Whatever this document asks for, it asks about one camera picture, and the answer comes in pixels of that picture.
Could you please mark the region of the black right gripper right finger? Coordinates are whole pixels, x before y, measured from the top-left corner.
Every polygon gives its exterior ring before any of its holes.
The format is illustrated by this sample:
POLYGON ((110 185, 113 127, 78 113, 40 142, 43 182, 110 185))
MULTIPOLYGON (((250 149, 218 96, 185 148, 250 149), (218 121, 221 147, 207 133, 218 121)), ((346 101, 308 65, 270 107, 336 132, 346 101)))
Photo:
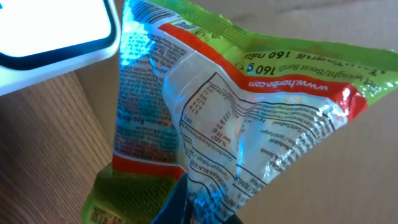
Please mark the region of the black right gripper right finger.
POLYGON ((225 224, 244 224, 244 223, 237 216, 237 214, 233 214, 225 221, 225 224))

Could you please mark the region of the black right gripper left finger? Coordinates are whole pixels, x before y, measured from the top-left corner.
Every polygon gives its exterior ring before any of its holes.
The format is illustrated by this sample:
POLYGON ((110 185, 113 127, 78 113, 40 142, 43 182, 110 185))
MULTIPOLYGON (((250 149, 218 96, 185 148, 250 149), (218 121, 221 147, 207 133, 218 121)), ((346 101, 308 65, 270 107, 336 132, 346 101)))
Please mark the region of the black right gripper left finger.
POLYGON ((188 199, 188 174, 178 180, 165 205, 151 224, 189 224, 190 202, 188 199))

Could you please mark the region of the green clear snack bag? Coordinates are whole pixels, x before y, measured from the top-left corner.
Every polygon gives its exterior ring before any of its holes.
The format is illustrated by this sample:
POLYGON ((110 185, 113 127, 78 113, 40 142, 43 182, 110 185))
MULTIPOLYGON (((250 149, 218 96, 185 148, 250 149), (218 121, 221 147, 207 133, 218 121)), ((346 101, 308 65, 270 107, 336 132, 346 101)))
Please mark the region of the green clear snack bag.
POLYGON ((188 174, 190 223, 225 223, 397 88, 397 53, 285 39, 190 1, 125 1, 111 163, 83 223, 151 223, 188 174))

